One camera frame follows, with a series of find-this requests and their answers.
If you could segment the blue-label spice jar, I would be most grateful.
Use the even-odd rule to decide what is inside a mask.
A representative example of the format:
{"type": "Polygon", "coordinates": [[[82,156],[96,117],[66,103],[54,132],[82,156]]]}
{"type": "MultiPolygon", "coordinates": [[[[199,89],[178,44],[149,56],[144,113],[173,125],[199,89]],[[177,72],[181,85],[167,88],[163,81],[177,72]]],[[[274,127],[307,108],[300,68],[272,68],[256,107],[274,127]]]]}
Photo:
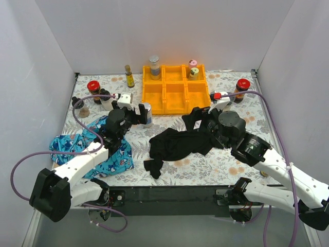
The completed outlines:
{"type": "Polygon", "coordinates": [[[150,56],[149,63],[150,63],[151,78],[153,80],[159,80],[160,78],[159,56],[157,55],[150,56]]]}
{"type": "Polygon", "coordinates": [[[153,120],[152,120],[152,106],[148,102],[145,102],[144,103],[144,107],[145,107],[145,110],[147,111],[147,123],[145,125],[143,125],[143,126],[145,128],[149,128],[153,124],[153,120]]]}

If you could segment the small yellow-label sauce bottle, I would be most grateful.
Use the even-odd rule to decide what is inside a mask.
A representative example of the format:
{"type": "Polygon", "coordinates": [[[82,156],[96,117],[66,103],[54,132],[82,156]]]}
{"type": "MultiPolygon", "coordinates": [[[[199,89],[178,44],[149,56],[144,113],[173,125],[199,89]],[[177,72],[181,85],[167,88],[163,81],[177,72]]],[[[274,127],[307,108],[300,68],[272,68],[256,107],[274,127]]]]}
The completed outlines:
{"type": "Polygon", "coordinates": [[[126,81],[127,81],[127,85],[129,88],[132,88],[135,86],[135,82],[134,82],[134,78],[132,75],[132,71],[129,65],[126,65],[125,67],[125,75],[126,75],[126,81]]]}

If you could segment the red-lid sauce jar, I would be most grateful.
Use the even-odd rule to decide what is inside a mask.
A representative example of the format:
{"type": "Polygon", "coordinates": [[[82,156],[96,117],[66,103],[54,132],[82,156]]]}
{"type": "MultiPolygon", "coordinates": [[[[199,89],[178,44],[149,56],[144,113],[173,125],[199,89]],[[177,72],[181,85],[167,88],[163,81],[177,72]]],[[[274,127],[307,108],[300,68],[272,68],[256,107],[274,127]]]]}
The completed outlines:
{"type": "MultiPolygon", "coordinates": [[[[87,84],[87,88],[92,95],[100,95],[101,86],[98,81],[96,80],[90,81],[87,84]]],[[[94,97],[93,101],[95,104],[101,104],[101,100],[99,97],[94,97]]]]}
{"type": "MultiPolygon", "coordinates": [[[[234,92],[237,93],[237,92],[247,91],[250,88],[250,86],[251,83],[249,80],[245,78],[241,78],[237,81],[234,92]]],[[[239,103],[243,100],[243,98],[244,98],[244,94],[235,95],[234,102],[239,103]]]]}

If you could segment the yellow-lid spice shaker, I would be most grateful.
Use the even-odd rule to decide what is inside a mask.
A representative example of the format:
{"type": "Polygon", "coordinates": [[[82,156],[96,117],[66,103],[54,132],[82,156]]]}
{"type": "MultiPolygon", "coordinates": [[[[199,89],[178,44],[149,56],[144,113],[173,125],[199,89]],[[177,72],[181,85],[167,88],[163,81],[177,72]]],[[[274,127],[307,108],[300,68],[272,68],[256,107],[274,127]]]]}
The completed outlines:
{"type": "Polygon", "coordinates": [[[188,76],[189,80],[198,80],[199,69],[197,67],[193,67],[190,69],[190,73],[188,76]]]}

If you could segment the pink-lid spice shaker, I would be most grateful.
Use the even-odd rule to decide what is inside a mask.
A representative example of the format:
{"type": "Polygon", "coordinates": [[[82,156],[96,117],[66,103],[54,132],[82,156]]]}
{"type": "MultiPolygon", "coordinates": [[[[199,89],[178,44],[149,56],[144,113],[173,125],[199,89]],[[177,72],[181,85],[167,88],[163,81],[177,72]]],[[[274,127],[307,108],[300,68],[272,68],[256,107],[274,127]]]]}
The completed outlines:
{"type": "Polygon", "coordinates": [[[190,60],[188,64],[189,69],[192,69],[194,67],[197,67],[197,61],[196,60],[190,60]]]}

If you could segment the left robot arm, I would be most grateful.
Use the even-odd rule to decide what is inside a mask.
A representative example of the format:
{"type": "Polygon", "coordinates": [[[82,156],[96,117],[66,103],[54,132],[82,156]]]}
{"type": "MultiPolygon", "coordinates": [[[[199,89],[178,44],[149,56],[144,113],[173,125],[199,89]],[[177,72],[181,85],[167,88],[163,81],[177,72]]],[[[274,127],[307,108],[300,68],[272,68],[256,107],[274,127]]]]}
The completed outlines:
{"type": "Polygon", "coordinates": [[[139,114],[134,109],[116,106],[108,114],[98,137],[72,160],[60,167],[39,172],[29,204],[53,222],[65,217],[72,207],[90,202],[93,206],[109,206],[110,186],[100,180],[91,179],[78,185],[79,179],[90,170],[121,151],[122,140],[132,125],[146,124],[148,112],[143,103],[139,114]]]}

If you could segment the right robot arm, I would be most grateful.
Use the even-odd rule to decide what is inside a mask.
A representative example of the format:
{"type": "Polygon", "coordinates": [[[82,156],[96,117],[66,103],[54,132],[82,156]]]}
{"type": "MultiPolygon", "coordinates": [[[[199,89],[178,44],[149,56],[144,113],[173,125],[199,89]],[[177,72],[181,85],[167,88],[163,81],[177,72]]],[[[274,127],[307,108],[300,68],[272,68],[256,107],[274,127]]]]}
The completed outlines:
{"type": "Polygon", "coordinates": [[[182,119],[188,131],[200,121],[199,130],[210,134],[219,147],[230,149],[238,161],[265,172],[285,186],[282,190],[239,178],[218,200],[241,205],[264,203],[297,214],[303,223],[316,230],[328,227],[328,185],[294,165],[287,165],[268,142],[246,131],[246,122],[237,112],[195,107],[182,119]]]}

